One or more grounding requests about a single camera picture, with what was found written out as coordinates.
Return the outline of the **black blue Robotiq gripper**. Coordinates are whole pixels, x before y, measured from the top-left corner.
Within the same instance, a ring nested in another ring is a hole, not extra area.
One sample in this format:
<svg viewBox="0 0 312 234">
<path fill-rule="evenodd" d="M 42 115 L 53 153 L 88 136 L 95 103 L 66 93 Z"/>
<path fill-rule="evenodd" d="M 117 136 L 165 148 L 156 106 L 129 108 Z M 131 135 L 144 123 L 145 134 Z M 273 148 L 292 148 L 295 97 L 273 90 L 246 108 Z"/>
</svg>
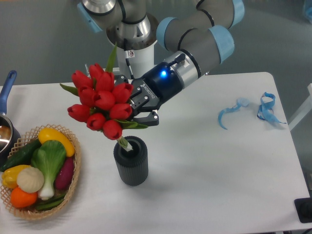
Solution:
<svg viewBox="0 0 312 234">
<path fill-rule="evenodd" d="M 130 121 L 147 126 L 159 125 L 157 110 L 182 90 L 177 72 L 172 70 L 167 62 L 158 64 L 134 80 L 125 75 L 115 75 L 115 86 L 122 83 L 129 83 L 134 87 L 130 97 L 132 106 Z M 145 117 L 137 117 L 141 112 L 149 113 Z"/>
</svg>

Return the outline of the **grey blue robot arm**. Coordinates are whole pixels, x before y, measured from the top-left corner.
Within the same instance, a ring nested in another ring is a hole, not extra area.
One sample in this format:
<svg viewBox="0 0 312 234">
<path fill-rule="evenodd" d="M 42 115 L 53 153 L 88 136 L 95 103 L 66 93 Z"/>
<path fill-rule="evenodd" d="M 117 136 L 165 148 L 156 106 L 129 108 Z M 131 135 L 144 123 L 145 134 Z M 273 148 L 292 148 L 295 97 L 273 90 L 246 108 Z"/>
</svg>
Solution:
<svg viewBox="0 0 312 234">
<path fill-rule="evenodd" d="M 240 0 L 197 0 L 185 19 L 162 21 L 143 0 L 81 0 L 77 8 L 95 32 L 117 46 L 117 83 L 134 86 L 129 121 L 159 123 L 157 110 L 234 52 L 229 29 L 245 14 Z"/>
</svg>

